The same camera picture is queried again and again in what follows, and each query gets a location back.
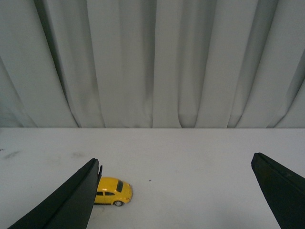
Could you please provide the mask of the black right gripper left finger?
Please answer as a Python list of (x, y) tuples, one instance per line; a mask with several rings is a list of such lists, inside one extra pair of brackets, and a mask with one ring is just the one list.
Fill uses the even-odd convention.
[(38, 206), (10, 226), (11, 229), (85, 229), (102, 176), (92, 158)]

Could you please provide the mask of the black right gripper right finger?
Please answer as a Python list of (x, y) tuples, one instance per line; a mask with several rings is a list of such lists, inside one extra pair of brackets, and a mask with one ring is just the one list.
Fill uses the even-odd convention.
[(254, 153), (251, 167), (280, 228), (303, 229), (305, 178), (262, 153)]

